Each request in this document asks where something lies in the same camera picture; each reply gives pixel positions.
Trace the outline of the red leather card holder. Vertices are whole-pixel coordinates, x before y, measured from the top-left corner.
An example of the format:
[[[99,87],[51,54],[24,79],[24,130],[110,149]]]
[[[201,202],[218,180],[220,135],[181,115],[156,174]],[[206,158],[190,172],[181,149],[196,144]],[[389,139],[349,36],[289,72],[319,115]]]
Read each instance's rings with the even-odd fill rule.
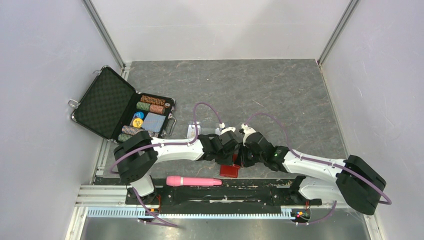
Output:
[[[232,155],[232,165],[221,165],[219,175],[226,178],[238,178],[241,165],[237,162],[238,154]]]

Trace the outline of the clear plastic card box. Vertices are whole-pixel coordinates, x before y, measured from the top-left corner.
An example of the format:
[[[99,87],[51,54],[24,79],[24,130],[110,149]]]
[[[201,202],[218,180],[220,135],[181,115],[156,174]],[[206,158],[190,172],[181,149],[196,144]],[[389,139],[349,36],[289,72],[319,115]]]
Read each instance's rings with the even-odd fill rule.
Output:
[[[228,128],[229,125],[224,123],[223,125],[219,122],[211,122],[211,121],[197,121],[196,125],[194,121],[191,121],[188,123],[187,127],[187,139],[193,139],[197,135],[204,135],[204,136],[219,136],[223,129]]]

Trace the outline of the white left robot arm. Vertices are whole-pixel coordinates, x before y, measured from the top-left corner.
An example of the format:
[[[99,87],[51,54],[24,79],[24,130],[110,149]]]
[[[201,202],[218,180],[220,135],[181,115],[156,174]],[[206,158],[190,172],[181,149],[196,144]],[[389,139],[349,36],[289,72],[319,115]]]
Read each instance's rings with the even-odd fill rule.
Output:
[[[239,146],[233,128],[189,139],[162,139],[141,131],[114,149],[113,166],[120,180],[134,188],[145,204],[151,204],[157,198],[149,175],[154,164],[176,160],[228,163]]]

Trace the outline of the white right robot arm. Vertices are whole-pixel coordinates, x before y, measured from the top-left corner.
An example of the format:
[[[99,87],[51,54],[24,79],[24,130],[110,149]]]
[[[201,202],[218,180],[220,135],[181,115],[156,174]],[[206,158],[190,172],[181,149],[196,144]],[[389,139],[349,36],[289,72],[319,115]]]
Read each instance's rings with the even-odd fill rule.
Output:
[[[372,216],[383,203],[381,193],[387,182],[359,156],[331,159],[304,154],[287,146],[274,146],[259,132],[243,134],[243,146],[252,164],[262,163],[275,172],[304,176],[299,185],[288,191],[295,204],[332,200]]]

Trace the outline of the blue playing card deck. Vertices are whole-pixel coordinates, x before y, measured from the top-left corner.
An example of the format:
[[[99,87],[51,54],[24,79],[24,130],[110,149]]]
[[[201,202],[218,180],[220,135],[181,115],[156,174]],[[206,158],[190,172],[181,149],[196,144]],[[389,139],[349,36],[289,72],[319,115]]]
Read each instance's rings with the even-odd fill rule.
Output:
[[[147,131],[159,133],[165,122],[166,116],[149,112],[143,120],[141,127]]]

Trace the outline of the pink cylindrical wand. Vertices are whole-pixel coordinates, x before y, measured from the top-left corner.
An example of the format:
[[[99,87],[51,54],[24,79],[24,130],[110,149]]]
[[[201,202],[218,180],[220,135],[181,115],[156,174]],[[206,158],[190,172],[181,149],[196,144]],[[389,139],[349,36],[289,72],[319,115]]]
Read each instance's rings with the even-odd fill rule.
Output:
[[[171,187],[180,186],[200,186],[200,187],[213,187],[221,186],[222,180],[217,178],[203,178],[203,177],[186,177],[179,175],[171,175],[166,178],[166,184]]]

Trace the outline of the green and brown chip stack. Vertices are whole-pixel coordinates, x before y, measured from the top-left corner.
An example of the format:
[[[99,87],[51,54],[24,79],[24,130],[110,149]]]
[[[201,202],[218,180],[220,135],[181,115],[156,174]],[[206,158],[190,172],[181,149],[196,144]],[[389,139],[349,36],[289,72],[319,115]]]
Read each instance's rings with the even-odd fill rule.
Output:
[[[155,113],[155,114],[159,114],[159,115],[165,113],[165,107],[164,106],[151,104],[151,103],[147,103],[147,102],[139,101],[136,104],[136,108],[139,109],[139,110],[142,110],[142,111],[147,111],[147,112],[151,112],[151,113]]]

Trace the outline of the yellow poker chip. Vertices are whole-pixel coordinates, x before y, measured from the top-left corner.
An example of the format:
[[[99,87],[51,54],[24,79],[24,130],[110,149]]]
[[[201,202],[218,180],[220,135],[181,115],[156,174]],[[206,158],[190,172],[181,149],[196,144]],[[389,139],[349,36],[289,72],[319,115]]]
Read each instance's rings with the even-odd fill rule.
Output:
[[[140,129],[141,127],[142,127],[142,125],[143,125],[143,120],[141,119],[141,118],[139,118],[139,117],[136,117],[136,118],[134,118],[133,120],[132,120],[132,122],[131,122],[131,126],[132,127],[134,127],[134,128],[138,128],[138,129]]]

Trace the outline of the blue poker chip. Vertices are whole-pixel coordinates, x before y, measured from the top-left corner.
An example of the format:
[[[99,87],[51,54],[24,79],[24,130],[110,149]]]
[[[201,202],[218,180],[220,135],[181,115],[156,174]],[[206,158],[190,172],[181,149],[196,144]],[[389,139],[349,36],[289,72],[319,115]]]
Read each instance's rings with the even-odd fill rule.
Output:
[[[140,118],[140,119],[143,119],[144,117],[145,117],[145,115],[144,115],[144,113],[143,112],[141,112],[141,111],[138,111],[138,112],[136,112],[135,114],[134,114],[134,116],[133,116],[134,118]]]

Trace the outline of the brown poker chip stack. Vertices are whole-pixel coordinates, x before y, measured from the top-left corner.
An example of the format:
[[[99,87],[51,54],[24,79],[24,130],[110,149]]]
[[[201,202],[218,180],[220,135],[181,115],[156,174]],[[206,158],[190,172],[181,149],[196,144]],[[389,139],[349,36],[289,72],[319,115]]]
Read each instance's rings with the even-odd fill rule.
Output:
[[[148,95],[143,95],[140,98],[140,102],[151,104],[151,105],[157,105],[157,106],[161,106],[161,107],[164,107],[165,104],[167,103],[165,99],[157,98],[157,97],[153,97],[153,96],[148,96]]]

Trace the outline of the purple poker chip stack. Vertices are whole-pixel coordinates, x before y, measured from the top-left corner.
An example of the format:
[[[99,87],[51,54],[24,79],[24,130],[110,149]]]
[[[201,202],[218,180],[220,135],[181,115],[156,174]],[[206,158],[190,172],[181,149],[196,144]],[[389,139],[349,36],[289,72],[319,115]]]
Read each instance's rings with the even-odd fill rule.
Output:
[[[128,126],[128,125],[124,125],[121,129],[121,132],[123,134],[126,135],[131,135],[134,136],[139,132],[147,132],[151,137],[157,137],[158,133],[157,132],[153,132],[153,131],[149,131],[149,130],[145,130],[143,128],[137,128],[137,127],[133,127],[133,126]]]

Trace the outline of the green poker chip stack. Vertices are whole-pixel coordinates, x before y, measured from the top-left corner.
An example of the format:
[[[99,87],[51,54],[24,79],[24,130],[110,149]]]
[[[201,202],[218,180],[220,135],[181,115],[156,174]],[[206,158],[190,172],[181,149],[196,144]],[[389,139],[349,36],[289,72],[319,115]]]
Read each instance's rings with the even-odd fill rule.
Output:
[[[130,134],[126,134],[126,133],[121,133],[118,135],[117,141],[118,142],[126,142],[127,140],[129,140],[132,137],[132,135]]]

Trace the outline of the black poker chip case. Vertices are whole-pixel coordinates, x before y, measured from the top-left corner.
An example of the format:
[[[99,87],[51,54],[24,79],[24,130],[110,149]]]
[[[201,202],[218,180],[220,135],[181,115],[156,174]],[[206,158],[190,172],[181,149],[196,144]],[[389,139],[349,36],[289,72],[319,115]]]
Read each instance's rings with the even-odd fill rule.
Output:
[[[122,134],[122,127],[132,126],[136,112],[143,112],[144,118],[151,113],[136,107],[143,95],[166,100],[165,113],[160,114],[165,116],[165,121],[157,133],[157,138],[161,138],[167,133],[167,125],[173,117],[176,101],[170,97],[137,91],[107,65],[96,73],[81,100],[69,101],[68,104],[74,107],[71,119],[108,141],[120,143],[118,136]]]

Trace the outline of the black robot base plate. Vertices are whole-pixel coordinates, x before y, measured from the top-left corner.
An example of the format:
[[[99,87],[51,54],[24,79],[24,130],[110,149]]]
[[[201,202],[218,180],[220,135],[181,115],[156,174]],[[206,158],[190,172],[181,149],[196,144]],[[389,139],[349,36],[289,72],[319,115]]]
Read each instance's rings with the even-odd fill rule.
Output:
[[[153,180],[155,192],[141,198],[161,214],[264,214],[282,206],[304,209],[320,206],[319,198],[307,200],[298,192],[301,177],[227,178],[219,186],[168,186],[163,178]]]

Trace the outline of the toothed aluminium rail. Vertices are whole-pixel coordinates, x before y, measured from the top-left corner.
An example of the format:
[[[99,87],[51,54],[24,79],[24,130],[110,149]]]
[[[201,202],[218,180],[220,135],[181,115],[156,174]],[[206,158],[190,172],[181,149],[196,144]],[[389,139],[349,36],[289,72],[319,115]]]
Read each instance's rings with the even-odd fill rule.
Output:
[[[266,219],[266,220],[295,220],[299,217],[305,220],[308,212],[282,207],[276,213],[157,213],[162,219]],[[134,207],[89,207],[86,213],[89,218],[137,218],[153,219],[142,206]]]

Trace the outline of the right aluminium frame post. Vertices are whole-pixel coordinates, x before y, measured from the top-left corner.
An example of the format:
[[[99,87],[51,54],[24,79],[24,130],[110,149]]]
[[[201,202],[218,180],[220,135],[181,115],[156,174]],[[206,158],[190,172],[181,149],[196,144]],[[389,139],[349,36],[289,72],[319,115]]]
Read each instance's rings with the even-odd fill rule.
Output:
[[[360,2],[360,0],[350,0],[348,2],[323,51],[321,52],[319,58],[316,61],[317,65],[320,68],[323,66],[324,62],[328,58],[330,52],[332,51],[334,45],[336,44],[337,40],[339,39],[340,35],[342,34],[343,30],[345,29],[346,25],[348,24],[350,18],[354,14]]]

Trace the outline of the aluminium frame post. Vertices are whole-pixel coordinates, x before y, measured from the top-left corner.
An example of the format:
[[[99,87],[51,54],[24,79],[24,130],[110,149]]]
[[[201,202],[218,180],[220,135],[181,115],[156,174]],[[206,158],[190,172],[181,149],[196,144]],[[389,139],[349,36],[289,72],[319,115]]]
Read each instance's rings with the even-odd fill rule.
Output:
[[[123,70],[126,67],[126,63],[124,62],[122,56],[120,55],[115,43],[112,40],[111,35],[109,34],[105,24],[103,23],[100,14],[98,13],[94,3],[92,0],[82,0],[89,16],[91,17],[94,25],[96,26],[100,36],[105,42],[107,48],[109,49],[112,57],[118,66]]]
[[[345,29],[346,25],[348,24],[350,18],[354,14],[360,2],[360,0],[350,0],[348,2],[323,51],[321,52],[319,58],[316,61],[317,65],[320,68],[323,66],[324,62],[328,58],[330,52],[332,51],[334,45],[336,44],[337,40],[339,39],[340,35],[342,34],[343,30]]]

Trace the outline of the left aluminium frame post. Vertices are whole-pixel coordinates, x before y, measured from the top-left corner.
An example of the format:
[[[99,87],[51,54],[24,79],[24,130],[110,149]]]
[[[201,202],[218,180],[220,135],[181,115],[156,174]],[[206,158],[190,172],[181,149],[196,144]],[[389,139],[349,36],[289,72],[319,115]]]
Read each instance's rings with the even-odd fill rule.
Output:
[[[103,23],[100,14],[98,13],[94,3],[92,0],[82,0],[89,16],[91,17],[94,25],[96,26],[100,36],[105,42],[107,48],[109,49],[112,57],[118,66],[123,70],[126,67],[126,63],[124,62],[122,56],[120,55],[115,43],[112,40],[111,35],[109,34],[105,24]]]

